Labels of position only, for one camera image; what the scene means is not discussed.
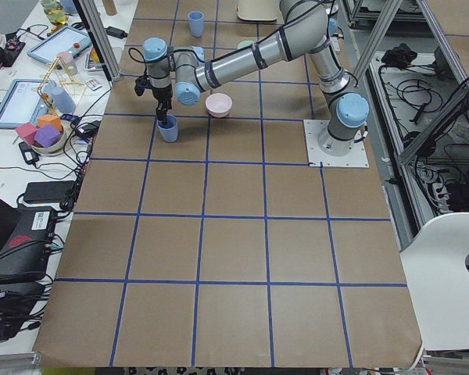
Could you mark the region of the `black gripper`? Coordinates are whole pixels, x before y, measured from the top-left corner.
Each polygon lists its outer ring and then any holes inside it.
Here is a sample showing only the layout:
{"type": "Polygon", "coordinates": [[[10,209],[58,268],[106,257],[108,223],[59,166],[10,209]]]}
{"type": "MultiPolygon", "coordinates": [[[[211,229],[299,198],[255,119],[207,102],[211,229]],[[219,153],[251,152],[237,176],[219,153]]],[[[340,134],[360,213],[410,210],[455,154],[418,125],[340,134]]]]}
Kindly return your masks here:
{"type": "Polygon", "coordinates": [[[172,109],[172,86],[169,84],[166,87],[156,87],[152,84],[148,75],[141,75],[134,82],[134,91],[137,96],[141,97],[145,90],[152,91],[153,97],[157,101],[156,119],[161,123],[165,123],[168,112],[172,109]]]}

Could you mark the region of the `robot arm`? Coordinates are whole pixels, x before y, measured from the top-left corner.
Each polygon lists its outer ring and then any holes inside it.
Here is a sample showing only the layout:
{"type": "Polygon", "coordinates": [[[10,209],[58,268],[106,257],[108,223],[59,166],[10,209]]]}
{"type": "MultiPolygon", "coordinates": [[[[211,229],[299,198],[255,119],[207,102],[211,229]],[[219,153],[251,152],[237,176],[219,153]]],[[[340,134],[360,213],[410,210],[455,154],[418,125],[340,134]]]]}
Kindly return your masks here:
{"type": "Polygon", "coordinates": [[[142,45],[145,71],[135,81],[136,95],[151,90],[158,102],[156,119],[165,123],[174,98],[183,105],[195,105],[205,91],[280,61],[308,55],[331,114],[321,134],[321,147],[332,153],[340,146],[351,145],[365,124],[370,107],[356,93],[331,46],[330,17],[324,3],[281,1],[279,8],[284,23],[272,34],[213,60],[201,60],[197,47],[173,47],[158,37],[147,39],[142,45]]]}

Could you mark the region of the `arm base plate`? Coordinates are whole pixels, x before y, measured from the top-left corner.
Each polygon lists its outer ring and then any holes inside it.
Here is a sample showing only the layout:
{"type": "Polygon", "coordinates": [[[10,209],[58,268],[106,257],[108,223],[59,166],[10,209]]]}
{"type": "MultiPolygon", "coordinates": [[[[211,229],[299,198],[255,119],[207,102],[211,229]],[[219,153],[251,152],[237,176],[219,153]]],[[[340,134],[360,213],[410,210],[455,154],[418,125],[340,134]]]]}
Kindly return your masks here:
{"type": "Polygon", "coordinates": [[[308,165],[324,168],[368,168],[361,130],[353,139],[338,141],[328,133],[328,120],[304,120],[308,165]]]}

